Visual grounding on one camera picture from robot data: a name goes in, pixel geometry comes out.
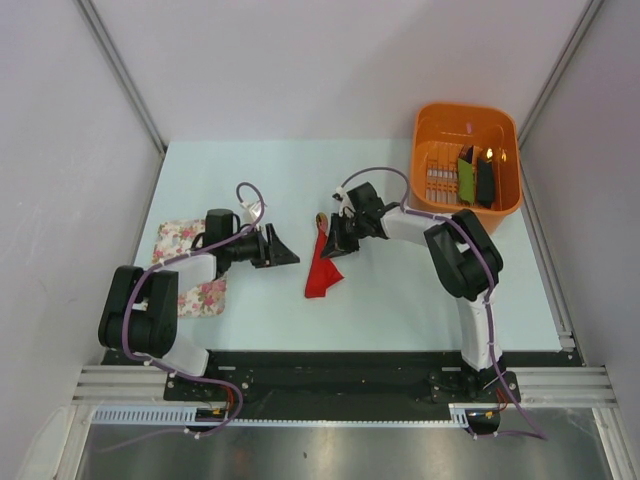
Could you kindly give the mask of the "rainbow iridescent spoon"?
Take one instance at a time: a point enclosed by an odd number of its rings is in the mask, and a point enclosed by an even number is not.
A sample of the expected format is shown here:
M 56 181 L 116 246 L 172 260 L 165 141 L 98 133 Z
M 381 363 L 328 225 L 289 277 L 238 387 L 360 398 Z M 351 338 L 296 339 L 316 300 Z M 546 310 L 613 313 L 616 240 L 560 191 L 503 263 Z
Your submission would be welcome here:
M 316 215 L 315 222 L 316 222 L 316 227 L 317 227 L 317 229 L 319 231 L 321 231 L 323 233 L 327 233 L 328 232 L 328 230 L 329 230 L 329 219 L 323 212 L 319 212 Z

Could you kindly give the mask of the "red paper napkin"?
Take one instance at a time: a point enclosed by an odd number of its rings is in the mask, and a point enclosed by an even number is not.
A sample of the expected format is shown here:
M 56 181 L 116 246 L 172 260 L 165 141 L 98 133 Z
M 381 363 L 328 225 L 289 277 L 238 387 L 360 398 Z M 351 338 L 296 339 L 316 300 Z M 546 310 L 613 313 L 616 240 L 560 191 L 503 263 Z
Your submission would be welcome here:
M 304 296 L 307 299 L 325 297 L 332 286 L 344 279 L 331 259 L 322 259 L 320 256 L 327 236 L 328 232 L 323 233 L 317 229 L 314 252 L 304 289 Z

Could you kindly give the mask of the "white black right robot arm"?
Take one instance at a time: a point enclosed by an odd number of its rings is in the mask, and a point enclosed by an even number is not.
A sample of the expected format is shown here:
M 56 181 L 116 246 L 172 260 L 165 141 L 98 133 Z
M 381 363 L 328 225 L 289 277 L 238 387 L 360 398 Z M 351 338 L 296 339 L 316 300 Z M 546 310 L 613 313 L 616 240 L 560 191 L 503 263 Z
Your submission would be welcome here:
M 437 278 L 456 299 L 460 317 L 463 393 L 484 401 L 496 389 L 504 367 L 497 343 L 492 302 L 504 262 L 476 214 L 462 209 L 452 215 L 412 210 L 404 203 L 384 202 L 369 182 L 349 191 L 339 187 L 333 198 L 339 210 L 329 222 L 323 258 L 359 250 L 366 238 L 402 240 L 428 250 Z

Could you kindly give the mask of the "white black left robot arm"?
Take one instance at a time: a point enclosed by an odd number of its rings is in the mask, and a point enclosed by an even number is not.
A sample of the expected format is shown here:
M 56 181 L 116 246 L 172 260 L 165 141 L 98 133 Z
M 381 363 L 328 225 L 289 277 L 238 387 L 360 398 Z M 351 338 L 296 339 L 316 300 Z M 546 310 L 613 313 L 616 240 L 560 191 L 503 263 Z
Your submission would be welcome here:
M 187 374 L 186 387 L 197 398 L 214 397 L 220 374 L 208 367 L 209 352 L 178 334 L 179 295 L 218 280 L 234 262 L 255 268 L 297 264 L 300 258 L 279 239 L 271 223 L 240 224 L 229 209 L 211 209 L 194 227 L 192 252 L 147 273 L 138 266 L 116 269 L 98 327 L 99 343 L 143 355 L 172 371 Z

